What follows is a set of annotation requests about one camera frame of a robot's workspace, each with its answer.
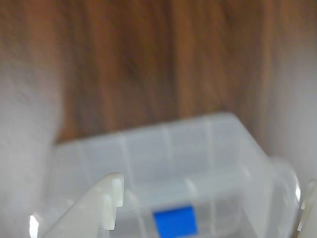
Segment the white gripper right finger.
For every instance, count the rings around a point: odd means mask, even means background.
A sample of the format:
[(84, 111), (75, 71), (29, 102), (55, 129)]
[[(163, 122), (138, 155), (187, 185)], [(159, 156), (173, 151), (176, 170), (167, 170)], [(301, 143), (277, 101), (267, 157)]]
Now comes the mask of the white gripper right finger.
[(303, 210), (297, 228), (297, 238), (317, 238), (317, 180), (310, 181), (307, 193), (303, 199)]

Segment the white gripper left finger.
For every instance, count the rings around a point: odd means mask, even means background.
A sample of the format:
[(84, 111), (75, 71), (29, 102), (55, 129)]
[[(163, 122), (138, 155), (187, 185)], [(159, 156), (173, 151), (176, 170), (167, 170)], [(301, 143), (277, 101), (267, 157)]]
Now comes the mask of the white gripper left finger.
[(43, 235), (45, 238), (96, 238), (115, 229), (116, 211), (123, 206), (124, 176), (110, 173), (80, 197)]

